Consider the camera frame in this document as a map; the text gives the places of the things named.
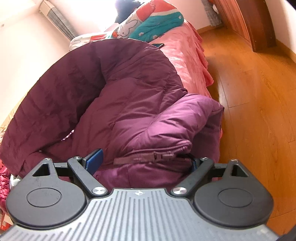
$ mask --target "gray ribbed plate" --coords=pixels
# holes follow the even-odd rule
[[[37,231],[13,226],[1,241],[275,241],[261,225],[246,230],[223,229],[199,217],[187,199],[164,189],[115,189],[92,199],[85,212],[63,227]]]

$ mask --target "pink bedspread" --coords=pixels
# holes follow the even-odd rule
[[[185,20],[182,26],[150,42],[156,43],[165,44],[161,50],[176,68],[189,93],[211,97],[206,87],[213,84],[214,80],[207,71],[208,62],[201,46],[202,38],[191,23]]]

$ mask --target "purple sleeping bag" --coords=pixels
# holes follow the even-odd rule
[[[213,99],[188,94],[156,47],[95,41],[66,54],[32,87],[7,128],[0,159],[24,177],[45,157],[61,162],[102,148],[94,177],[109,190],[171,188],[191,170],[175,154],[218,161],[222,113]]]

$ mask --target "wooden door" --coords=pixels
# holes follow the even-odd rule
[[[265,0],[214,0],[224,24],[249,43],[254,52],[276,46]]]

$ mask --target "sleeping bag zipper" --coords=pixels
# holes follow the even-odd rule
[[[129,156],[119,157],[114,159],[115,165],[131,164],[131,163],[147,163],[169,161],[176,158],[177,154],[188,149],[188,145],[176,147],[170,151],[139,151],[138,153],[130,154]]]

